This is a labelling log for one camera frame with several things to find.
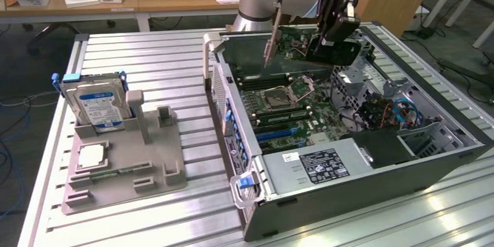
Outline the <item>green graphics card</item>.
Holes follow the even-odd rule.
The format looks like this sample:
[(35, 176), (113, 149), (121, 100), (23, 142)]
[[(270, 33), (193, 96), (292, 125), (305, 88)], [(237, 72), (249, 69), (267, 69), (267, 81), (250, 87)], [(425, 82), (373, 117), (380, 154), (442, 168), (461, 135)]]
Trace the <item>green graphics card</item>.
[(332, 68), (334, 66), (350, 66), (362, 49), (358, 42), (357, 28), (360, 20), (356, 17), (337, 16), (336, 25), (328, 32), (326, 38), (338, 43), (338, 47), (329, 57), (322, 60), (309, 60), (308, 50), (314, 30), (305, 31), (301, 28), (280, 25), (281, 23), (281, 3), (276, 4), (276, 21), (272, 31), (272, 37), (266, 42), (265, 48), (265, 67), (267, 68), (277, 56), (285, 57), (286, 60), (318, 67)]

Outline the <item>grey metal disk bay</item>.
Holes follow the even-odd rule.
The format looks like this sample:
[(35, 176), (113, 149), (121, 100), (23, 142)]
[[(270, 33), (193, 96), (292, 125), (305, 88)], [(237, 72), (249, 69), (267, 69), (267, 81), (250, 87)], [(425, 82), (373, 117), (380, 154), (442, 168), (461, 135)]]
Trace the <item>grey metal disk bay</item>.
[(358, 39), (362, 49), (350, 66), (336, 66), (334, 77), (338, 85), (344, 87), (349, 93), (346, 95), (364, 98), (364, 93), (369, 90), (370, 93), (384, 95), (384, 85), (388, 78), (380, 71), (374, 60), (376, 47), (365, 37)]
[(421, 118), (400, 124), (394, 164), (464, 149), (468, 145), (448, 127), (442, 116)]

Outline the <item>metal socket cover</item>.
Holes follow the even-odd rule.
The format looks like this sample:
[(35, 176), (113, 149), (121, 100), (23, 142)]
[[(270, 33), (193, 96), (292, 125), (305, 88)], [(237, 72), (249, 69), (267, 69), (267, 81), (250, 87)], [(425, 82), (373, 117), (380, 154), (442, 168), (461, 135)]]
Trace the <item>metal socket cover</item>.
[(294, 101), (301, 101), (314, 91), (314, 81), (308, 75), (300, 76), (288, 87), (289, 95)]

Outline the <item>black RAM slot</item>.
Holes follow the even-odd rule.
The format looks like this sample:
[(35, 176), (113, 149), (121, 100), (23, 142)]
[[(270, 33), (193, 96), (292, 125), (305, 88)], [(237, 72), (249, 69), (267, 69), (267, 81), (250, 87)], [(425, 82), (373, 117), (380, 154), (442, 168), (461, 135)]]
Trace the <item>black RAM slot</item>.
[(245, 84), (241, 86), (243, 91), (262, 91), (270, 89), (284, 89), (286, 85), (274, 85), (274, 84)]
[(261, 81), (261, 80), (285, 80), (286, 74), (276, 74), (276, 75), (241, 75), (238, 78), (239, 81), (247, 82), (247, 81)]
[(253, 82), (242, 82), (239, 87), (245, 91), (266, 90), (278, 86), (288, 86), (289, 81), (286, 80), (254, 80)]
[(289, 83), (286, 76), (265, 76), (259, 78), (243, 78), (239, 80), (243, 86), (284, 86)]

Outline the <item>metal CPU socket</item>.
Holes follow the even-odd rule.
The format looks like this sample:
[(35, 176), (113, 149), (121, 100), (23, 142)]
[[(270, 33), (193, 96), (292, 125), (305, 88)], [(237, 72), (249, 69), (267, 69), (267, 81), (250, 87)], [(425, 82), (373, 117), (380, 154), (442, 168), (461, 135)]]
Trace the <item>metal CPU socket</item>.
[(296, 107), (296, 102), (292, 100), (288, 89), (285, 87), (274, 87), (259, 92), (263, 100), (265, 110), (276, 111)]

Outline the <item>green motherboard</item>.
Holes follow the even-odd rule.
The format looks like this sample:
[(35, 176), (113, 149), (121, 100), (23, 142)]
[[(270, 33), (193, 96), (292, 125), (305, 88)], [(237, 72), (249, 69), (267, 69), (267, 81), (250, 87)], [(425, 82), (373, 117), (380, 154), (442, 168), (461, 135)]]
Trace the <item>green motherboard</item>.
[[(300, 128), (296, 135), (258, 141), (263, 154), (337, 141), (349, 133), (349, 128), (341, 118), (341, 109), (338, 109), (330, 102), (330, 94), (328, 93), (328, 90), (330, 89), (329, 72), (314, 71), (285, 74), (289, 78), (289, 85), (302, 75), (308, 75), (313, 79), (316, 91), (301, 101), (294, 101), (294, 108), (306, 108), (309, 106), (313, 110), (313, 116), (306, 120), (288, 123), (290, 128)], [(241, 89), (239, 77), (237, 77), (237, 87), (239, 89), (241, 100), (245, 105), (250, 124), (254, 129), (257, 127), (255, 114), (272, 111), (265, 110), (263, 100), (259, 95), (261, 91), (243, 91)]]

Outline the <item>green RAM stick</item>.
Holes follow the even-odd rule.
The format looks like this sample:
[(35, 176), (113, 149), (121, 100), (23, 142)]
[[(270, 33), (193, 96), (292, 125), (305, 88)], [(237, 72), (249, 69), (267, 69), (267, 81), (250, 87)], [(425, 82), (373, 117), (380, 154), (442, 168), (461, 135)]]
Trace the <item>green RAM stick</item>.
[(313, 110), (306, 108), (290, 108), (272, 112), (255, 114), (255, 125), (265, 127), (280, 123), (290, 123), (300, 120), (306, 120), (313, 116)]
[(99, 180), (99, 179), (106, 179), (106, 178), (117, 177), (117, 176), (126, 175), (126, 174), (139, 174), (142, 172), (147, 172), (153, 170), (153, 168), (154, 168), (153, 163), (138, 164), (138, 165), (134, 165), (133, 167), (125, 167), (125, 168), (93, 173), (89, 177), (91, 180)]

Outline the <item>long black expansion slot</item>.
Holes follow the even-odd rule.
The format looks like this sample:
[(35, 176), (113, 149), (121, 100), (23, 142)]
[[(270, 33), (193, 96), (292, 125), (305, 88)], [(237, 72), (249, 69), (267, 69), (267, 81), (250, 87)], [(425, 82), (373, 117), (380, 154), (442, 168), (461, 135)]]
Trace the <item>long black expansion slot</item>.
[(254, 133), (261, 134), (261, 133), (266, 133), (266, 132), (286, 130), (289, 128), (290, 128), (290, 125), (288, 123), (276, 124), (276, 125), (269, 125), (269, 126), (263, 126), (263, 127), (255, 127), (254, 128)]

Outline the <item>black stand foot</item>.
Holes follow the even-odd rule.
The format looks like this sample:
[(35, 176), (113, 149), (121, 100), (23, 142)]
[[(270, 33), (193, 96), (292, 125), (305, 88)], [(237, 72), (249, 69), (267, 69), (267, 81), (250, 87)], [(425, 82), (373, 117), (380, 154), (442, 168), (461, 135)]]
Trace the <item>black stand foot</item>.
[(494, 70), (489, 71), (488, 73), (478, 73), (441, 58), (438, 59), (437, 63), (444, 68), (452, 69), (457, 71), (458, 73), (465, 74), (469, 78), (473, 78), (474, 80), (494, 86)]

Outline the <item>blue expansion slot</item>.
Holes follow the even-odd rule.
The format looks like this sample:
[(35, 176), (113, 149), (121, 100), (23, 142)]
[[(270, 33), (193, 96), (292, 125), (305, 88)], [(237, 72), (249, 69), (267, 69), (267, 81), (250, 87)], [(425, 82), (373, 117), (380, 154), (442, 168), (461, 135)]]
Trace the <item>blue expansion slot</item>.
[(257, 140), (258, 141), (266, 141), (266, 140), (272, 140), (272, 139), (277, 139), (277, 138), (290, 137), (290, 136), (297, 134), (298, 130), (300, 130), (298, 127), (293, 127), (290, 129), (286, 129), (286, 130), (273, 131), (273, 132), (269, 132), (266, 134), (258, 135)]

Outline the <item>grey power supply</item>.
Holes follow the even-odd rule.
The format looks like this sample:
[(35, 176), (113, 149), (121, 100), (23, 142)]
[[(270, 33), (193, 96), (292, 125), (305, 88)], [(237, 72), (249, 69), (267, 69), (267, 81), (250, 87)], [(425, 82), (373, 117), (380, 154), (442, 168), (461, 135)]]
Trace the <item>grey power supply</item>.
[(277, 195), (317, 185), (328, 186), (373, 170), (352, 138), (266, 154), (261, 158), (261, 167)]

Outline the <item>black open PC case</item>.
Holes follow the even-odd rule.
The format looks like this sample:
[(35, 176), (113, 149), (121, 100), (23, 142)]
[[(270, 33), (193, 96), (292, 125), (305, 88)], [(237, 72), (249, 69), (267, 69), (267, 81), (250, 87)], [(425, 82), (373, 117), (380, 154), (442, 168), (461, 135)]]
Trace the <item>black open PC case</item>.
[[(376, 47), (374, 63), (388, 78), (384, 95), (369, 90), (364, 98), (346, 95), (350, 91), (336, 81), (336, 66), (318, 67), (277, 56), (266, 68), (263, 52), (270, 32), (214, 32), (205, 37), (205, 65), (210, 67), (205, 73), (206, 93), (245, 241), (274, 239), (286, 231), (405, 197), (425, 199), (425, 207), (430, 207), (436, 198), (433, 188), (449, 174), (494, 150), (494, 119), (438, 71), (380, 24), (364, 24), (356, 33), (357, 39), (366, 37)], [(272, 192), (261, 167), (265, 154), (241, 100), (237, 77), (314, 71), (329, 72), (330, 102), (341, 109), (341, 118), (349, 128), (349, 133), (340, 140), (354, 139), (373, 170), (328, 186), (317, 185), (277, 195)], [(235, 106), (238, 129), (226, 126), (227, 99)], [(376, 99), (393, 102), (390, 125), (378, 130), (365, 130), (357, 111), (365, 101)], [(398, 146), (400, 124), (436, 116), (445, 118), (448, 127), (453, 128), (468, 146), (394, 164), (392, 156)], [(242, 135), (250, 159), (247, 169), (241, 165), (241, 155), (235, 150), (234, 131)], [(255, 185), (239, 190), (237, 182), (245, 177), (251, 177)]]

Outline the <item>black chair base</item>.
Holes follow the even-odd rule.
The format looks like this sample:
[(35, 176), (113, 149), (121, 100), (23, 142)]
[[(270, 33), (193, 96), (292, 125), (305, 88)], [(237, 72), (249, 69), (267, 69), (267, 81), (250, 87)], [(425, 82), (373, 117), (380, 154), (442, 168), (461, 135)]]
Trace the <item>black chair base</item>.
[(30, 40), (27, 43), (27, 52), (30, 55), (35, 56), (39, 54), (39, 48), (37, 48), (37, 44), (45, 39), (54, 31), (59, 28), (67, 28), (75, 35), (81, 34), (81, 31), (77, 29), (77, 27), (67, 22), (57, 22), (51, 23), (38, 34), (37, 36)]

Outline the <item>grey parts rack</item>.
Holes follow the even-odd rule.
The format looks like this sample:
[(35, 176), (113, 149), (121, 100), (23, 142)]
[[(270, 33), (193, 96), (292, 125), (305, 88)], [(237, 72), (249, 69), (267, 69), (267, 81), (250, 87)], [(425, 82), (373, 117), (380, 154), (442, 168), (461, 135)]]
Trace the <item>grey parts rack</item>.
[[(143, 111), (145, 94), (126, 93), (126, 102), (137, 116), (123, 121), (125, 129), (97, 133), (90, 125), (77, 126), (62, 212), (71, 215), (183, 189), (187, 185), (177, 113), (169, 106)], [(81, 148), (103, 145), (103, 164), (78, 168)], [(139, 174), (91, 180), (90, 175), (138, 164), (154, 168)]]

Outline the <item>silver CPU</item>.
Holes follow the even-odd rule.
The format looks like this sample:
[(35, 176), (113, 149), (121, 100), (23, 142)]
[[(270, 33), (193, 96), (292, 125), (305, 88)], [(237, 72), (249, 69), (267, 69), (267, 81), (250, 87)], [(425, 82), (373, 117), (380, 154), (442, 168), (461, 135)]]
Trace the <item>silver CPU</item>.
[(103, 145), (87, 145), (81, 148), (78, 168), (90, 168), (103, 164), (106, 147)]

